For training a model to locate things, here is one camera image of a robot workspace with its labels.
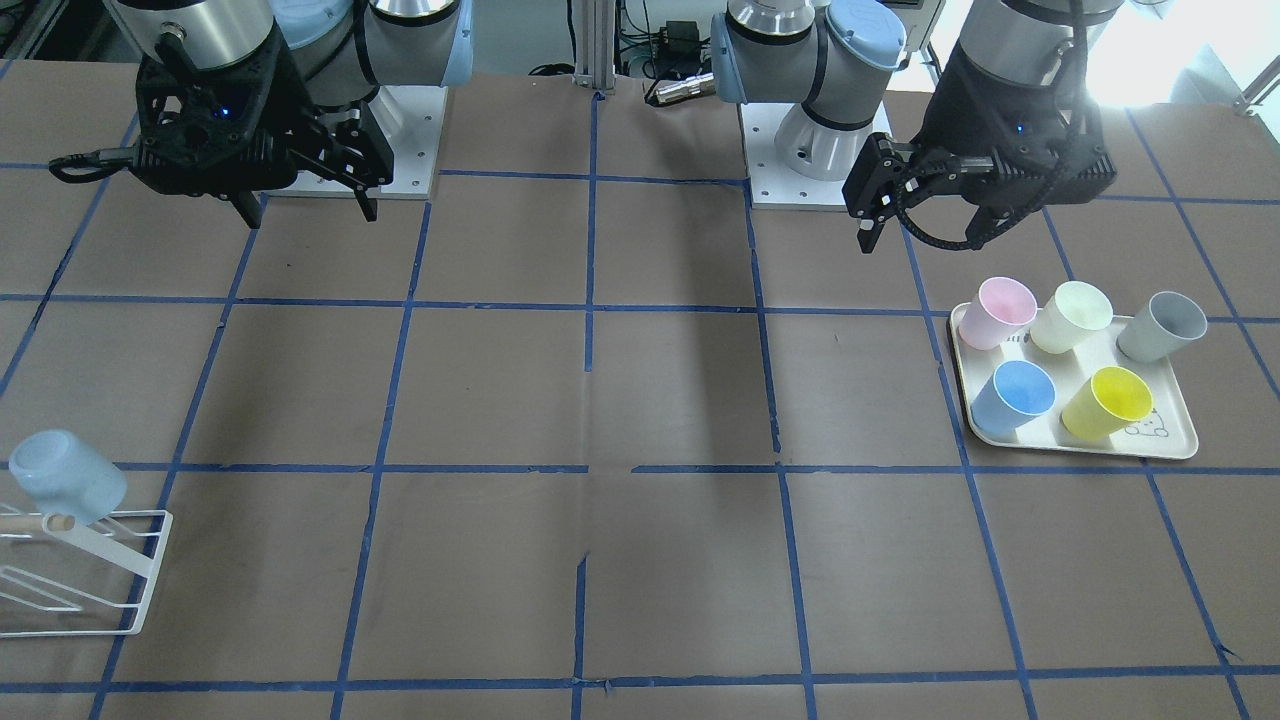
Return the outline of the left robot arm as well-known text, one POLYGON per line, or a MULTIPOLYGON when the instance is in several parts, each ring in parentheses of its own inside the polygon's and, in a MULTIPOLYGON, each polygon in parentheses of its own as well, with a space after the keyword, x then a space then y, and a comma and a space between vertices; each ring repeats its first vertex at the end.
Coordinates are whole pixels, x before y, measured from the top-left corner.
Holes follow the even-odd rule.
POLYGON ((722 100, 782 102, 777 143, 797 173, 842 186, 864 252, 890 218, 950 251, 983 249, 1048 205, 1089 202, 1117 178, 1089 50, 1116 1, 975 1, 919 131, 872 122, 906 31, 878 1, 731 1, 710 31, 722 100))

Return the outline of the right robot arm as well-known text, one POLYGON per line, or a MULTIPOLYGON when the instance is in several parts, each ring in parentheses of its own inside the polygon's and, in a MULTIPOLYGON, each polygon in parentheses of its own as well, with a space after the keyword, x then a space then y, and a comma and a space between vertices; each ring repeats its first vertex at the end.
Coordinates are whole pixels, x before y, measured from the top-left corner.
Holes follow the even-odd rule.
POLYGON ((210 196, 259 228, 259 193, 311 173, 374 222, 394 178, 372 100, 449 87, 474 67, 470 1, 114 1, 142 53, 138 136, 87 159, 156 193, 210 196))

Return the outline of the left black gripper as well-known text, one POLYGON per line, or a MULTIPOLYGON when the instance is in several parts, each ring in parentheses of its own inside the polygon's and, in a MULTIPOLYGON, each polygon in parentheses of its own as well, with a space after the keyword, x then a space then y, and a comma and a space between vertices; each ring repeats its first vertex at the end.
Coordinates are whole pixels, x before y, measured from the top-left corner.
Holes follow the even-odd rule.
MULTIPOLYGON (((1046 205, 1089 202, 1108 190, 1117 167, 1103 136, 1098 105, 1087 96, 1079 51, 1066 40, 1053 56, 1060 77, 1044 86, 1011 83, 956 47, 929 101, 911 156, 888 133, 870 133, 844 182, 847 214, 874 220, 892 213, 936 249, 978 250, 1046 205), (963 241, 920 228, 910 209, 934 196, 960 196, 975 206, 963 241)), ((860 222, 864 254, 883 224, 860 222)))

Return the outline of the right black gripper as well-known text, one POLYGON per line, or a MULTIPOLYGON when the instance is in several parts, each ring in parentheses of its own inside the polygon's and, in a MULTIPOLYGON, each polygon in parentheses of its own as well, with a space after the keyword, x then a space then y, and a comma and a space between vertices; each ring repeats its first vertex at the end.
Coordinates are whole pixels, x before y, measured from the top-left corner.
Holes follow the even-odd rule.
POLYGON ((260 229, 265 205, 255 191, 283 190, 306 170, 351 188, 364 219, 378 220, 370 188, 393 178, 387 137, 366 117, 328 129, 278 28, 221 69, 197 69, 169 31, 154 49, 134 85, 140 133, 128 169, 141 182, 227 199, 260 229))

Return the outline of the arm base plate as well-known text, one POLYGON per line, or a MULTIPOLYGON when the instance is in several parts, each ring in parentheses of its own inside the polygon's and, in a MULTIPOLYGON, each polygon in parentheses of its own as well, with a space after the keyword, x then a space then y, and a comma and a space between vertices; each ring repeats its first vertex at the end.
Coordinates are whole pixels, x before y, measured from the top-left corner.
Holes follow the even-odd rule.
MULTIPOLYGON (((381 86, 367 101, 390 145, 393 177, 390 183, 370 187, 370 199, 429 200, 436 176, 436 156, 445 118, 449 88, 436 86, 381 86)), ((355 118, 356 109, 321 106, 326 126, 355 118)), ((283 190, 265 191, 282 197, 351 199, 349 188, 308 170, 283 190)))
POLYGON ((846 211, 842 187, 869 135, 888 133, 883 106, 854 131, 814 122, 797 104, 739 106, 753 202, 764 209, 846 211))

